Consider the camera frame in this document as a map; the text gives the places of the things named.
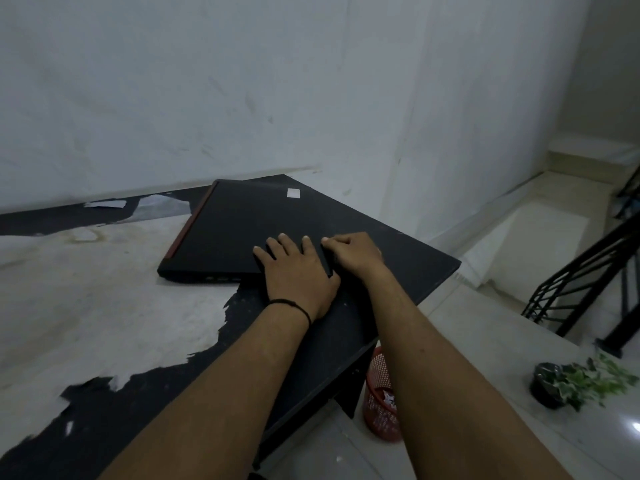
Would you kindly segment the person's right hand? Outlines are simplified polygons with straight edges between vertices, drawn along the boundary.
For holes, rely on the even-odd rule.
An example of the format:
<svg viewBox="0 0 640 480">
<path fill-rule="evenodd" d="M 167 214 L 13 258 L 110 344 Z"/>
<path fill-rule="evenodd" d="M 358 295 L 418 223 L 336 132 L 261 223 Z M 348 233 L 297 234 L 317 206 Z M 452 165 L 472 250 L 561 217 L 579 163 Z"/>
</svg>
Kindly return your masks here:
<svg viewBox="0 0 640 480">
<path fill-rule="evenodd" d="M 380 249 L 366 232 L 357 232 L 355 244 L 358 249 L 358 263 L 336 263 L 357 278 L 365 281 L 382 269 L 386 269 Z"/>
</svg>

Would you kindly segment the person's left hand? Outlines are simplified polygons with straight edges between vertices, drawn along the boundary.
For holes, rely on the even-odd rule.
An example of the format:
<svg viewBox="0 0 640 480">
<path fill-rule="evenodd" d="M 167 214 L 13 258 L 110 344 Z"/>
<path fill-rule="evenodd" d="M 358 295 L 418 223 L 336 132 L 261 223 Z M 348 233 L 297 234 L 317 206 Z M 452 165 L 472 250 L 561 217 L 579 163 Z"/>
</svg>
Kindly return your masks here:
<svg viewBox="0 0 640 480">
<path fill-rule="evenodd" d="M 302 306 L 312 323 L 325 316 L 337 296 L 341 279 L 337 273 L 328 275 L 311 238 L 304 235 L 297 244 L 301 251 L 299 266 L 279 266 L 278 238 L 269 237 L 266 251 L 273 257 L 273 265 L 265 273 L 269 300 L 290 299 Z"/>
</svg>

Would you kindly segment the black laptop with red trim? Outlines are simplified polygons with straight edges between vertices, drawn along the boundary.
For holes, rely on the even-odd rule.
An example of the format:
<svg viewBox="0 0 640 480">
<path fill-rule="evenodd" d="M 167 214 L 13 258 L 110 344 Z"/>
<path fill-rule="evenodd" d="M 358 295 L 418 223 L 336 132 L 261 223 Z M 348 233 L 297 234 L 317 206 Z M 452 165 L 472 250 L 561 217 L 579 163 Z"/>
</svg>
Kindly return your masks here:
<svg viewBox="0 0 640 480">
<path fill-rule="evenodd" d="M 252 253 L 268 238 L 284 233 L 297 245 L 306 235 L 320 263 L 332 275 L 333 258 L 323 237 L 388 232 L 388 226 L 306 185 L 257 180 L 216 180 L 179 232 L 157 268 L 161 278 L 179 283 L 236 282 L 260 274 Z"/>
</svg>

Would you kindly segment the person's right forearm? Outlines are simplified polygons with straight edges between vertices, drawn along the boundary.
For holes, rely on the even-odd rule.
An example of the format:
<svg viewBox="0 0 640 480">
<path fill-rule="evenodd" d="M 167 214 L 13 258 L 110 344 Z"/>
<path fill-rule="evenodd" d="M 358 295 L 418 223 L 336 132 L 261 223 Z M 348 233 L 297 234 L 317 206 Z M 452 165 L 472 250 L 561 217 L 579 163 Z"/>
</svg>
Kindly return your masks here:
<svg viewBox="0 0 640 480">
<path fill-rule="evenodd" d="M 573 480 L 384 264 L 355 273 L 369 293 L 418 480 Z"/>
</svg>

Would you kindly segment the person's left forearm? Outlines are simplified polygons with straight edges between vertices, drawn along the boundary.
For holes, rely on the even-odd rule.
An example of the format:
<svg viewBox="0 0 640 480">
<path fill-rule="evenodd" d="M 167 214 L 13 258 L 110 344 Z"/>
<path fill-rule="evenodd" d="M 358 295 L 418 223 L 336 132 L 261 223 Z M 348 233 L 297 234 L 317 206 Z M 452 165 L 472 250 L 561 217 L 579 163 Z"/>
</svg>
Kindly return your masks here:
<svg viewBox="0 0 640 480">
<path fill-rule="evenodd" d="M 99 480 L 244 480 L 310 323 L 326 304 L 274 303 L 103 471 Z"/>
</svg>

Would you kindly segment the black wrist band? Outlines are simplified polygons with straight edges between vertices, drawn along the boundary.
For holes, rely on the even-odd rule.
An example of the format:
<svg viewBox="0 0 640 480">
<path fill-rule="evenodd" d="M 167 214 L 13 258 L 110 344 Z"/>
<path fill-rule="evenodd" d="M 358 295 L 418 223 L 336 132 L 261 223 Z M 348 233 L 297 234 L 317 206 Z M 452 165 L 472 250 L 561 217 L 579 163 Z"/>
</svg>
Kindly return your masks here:
<svg viewBox="0 0 640 480">
<path fill-rule="evenodd" d="M 268 316 L 278 319 L 281 322 L 288 324 L 304 323 L 305 330 L 308 330 L 312 325 L 311 316 L 308 311 L 290 299 L 272 299 L 268 302 L 264 311 Z"/>
</svg>

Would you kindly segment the red mesh waste basket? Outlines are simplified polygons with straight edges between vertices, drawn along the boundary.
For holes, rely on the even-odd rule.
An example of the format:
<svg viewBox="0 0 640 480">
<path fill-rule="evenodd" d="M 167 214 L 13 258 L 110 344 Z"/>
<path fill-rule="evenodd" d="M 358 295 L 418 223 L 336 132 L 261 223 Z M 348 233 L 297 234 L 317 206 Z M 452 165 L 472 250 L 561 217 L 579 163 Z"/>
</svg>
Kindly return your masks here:
<svg viewBox="0 0 640 480">
<path fill-rule="evenodd" d="M 374 349 L 365 375 L 363 416 L 366 426 L 373 435 L 385 442 L 398 443 L 402 441 L 403 436 L 397 411 L 391 411 L 385 407 L 376 391 L 379 387 L 390 388 L 394 393 L 381 346 Z"/>
</svg>

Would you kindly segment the black metal stair railing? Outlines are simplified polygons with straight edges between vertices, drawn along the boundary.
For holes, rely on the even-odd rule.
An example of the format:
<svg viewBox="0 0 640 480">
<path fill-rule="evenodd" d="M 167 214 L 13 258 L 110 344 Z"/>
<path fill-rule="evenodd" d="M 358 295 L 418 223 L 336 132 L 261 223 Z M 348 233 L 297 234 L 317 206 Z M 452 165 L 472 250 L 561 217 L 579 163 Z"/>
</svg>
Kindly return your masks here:
<svg viewBox="0 0 640 480">
<path fill-rule="evenodd" d="M 617 277 L 621 281 L 621 318 L 595 345 L 622 358 L 623 348 L 640 331 L 640 164 L 616 194 L 618 226 L 542 282 L 522 316 L 536 324 L 557 324 L 567 338 L 588 309 Z"/>
</svg>

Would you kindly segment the black plant pot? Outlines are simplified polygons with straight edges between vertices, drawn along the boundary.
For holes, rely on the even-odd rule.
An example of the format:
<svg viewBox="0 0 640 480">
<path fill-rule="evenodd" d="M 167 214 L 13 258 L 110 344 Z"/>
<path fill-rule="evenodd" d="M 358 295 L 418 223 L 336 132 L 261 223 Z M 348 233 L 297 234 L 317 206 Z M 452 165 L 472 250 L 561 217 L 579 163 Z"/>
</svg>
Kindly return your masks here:
<svg viewBox="0 0 640 480">
<path fill-rule="evenodd" d="M 566 405 L 558 387 L 554 385 L 556 379 L 561 378 L 562 372 L 560 365 L 548 362 L 537 364 L 533 370 L 529 391 L 532 397 L 546 409 L 558 410 Z"/>
</svg>

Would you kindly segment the green leafy plant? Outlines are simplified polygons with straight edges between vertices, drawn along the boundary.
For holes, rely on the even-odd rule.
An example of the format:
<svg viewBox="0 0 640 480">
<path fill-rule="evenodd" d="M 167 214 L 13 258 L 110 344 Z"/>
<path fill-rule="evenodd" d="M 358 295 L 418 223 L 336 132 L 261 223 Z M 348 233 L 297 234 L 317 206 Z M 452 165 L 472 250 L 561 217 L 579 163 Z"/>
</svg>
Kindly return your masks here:
<svg viewBox="0 0 640 480">
<path fill-rule="evenodd" d="M 604 408 L 606 398 L 625 395 L 638 384 L 640 377 L 604 353 L 588 358 L 585 364 L 560 366 L 550 382 L 562 403 L 576 412 L 589 403 Z"/>
</svg>

